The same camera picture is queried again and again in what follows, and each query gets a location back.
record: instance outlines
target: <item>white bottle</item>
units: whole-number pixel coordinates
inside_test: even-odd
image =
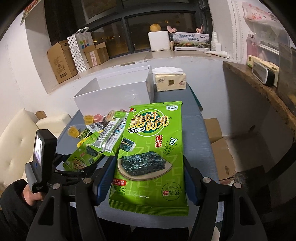
[[[221,51],[221,44],[218,42],[217,32],[213,32],[212,34],[211,51]]]

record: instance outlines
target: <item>jelly cup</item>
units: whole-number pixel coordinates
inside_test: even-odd
[[[77,130],[76,126],[70,126],[68,129],[68,136],[77,138],[80,135],[79,131]]]
[[[84,119],[85,125],[90,125],[90,124],[92,124],[94,122],[94,116],[93,115],[85,115],[83,117],[83,119]]]
[[[97,114],[97,115],[94,116],[94,122],[95,122],[95,123],[96,123],[96,122],[100,122],[100,121],[103,120],[103,118],[104,118],[104,116],[102,116],[102,115],[100,115],[100,114]]]

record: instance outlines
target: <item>window frame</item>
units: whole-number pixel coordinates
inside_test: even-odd
[[[191,13],[194,14],[195,25],[200,27],[201,24],[205,26],[205,29],[212,30],[212,19],[210,19],[211,26],[207,25],[205,20],[205,13],[210,11],[209,7],[200,8],[200,0],[189,0],[188,3],[182,2],[169,2],[169,3],[155,3],[155,4],[144,4],[132,7],[123,7],[123,2],[121,0],[116,0],[117,6],[103,13],[97,14],[90,19],[86,19],[86,14],[84,10],[83,0],[71,0],[73,4],[73,10],[76,18],[76,23],[78,28],[89,27],[89,31],[94,31],[98,28],[104,27],[111,23],[122,21],[124,35],[126,38],[126,43],[128,46],[128,52],[110,58],[116,58],[122,55],[131,54],[135,52],[147,51],[150,48],[144,50],[135,50],[129,31],[129,25],[127,23],[128,18],[137,17],[141,15],[155,14],[155,13],[171,13],[171,12],[181,12],[181,13]]]

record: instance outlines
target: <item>camera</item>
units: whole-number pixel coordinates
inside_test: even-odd
[[[49,130],[37,130],[33,161],[25,165],[26,177],[33,193],[47,191],[56,148],[57,138]]]

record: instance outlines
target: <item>hand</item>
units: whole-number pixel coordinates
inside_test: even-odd
[[[38,192],[38,193],[32,193],[29,187],[29,184],[26,185],[22,192],[22,198],[28,203],[30,206],[34,206],[36,201],[43,201],[43,198],[45,197],[45,194]]]

